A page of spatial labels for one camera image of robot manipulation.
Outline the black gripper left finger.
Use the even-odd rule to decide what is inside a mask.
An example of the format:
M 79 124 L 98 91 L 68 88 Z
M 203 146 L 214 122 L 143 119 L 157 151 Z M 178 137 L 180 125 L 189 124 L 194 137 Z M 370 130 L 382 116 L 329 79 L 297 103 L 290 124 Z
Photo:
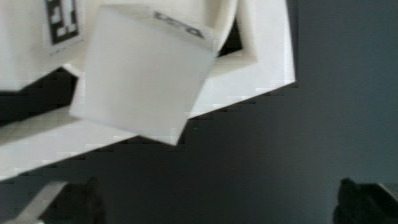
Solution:
M 107 224 L 100 181 L 50 182 L 11 224 Z

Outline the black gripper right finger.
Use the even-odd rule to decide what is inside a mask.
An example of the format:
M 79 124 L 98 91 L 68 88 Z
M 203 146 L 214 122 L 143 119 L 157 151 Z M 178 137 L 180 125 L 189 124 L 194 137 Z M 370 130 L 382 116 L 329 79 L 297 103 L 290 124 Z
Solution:
M 398 224 L 398 183 L 342 180 L 333 224 Z

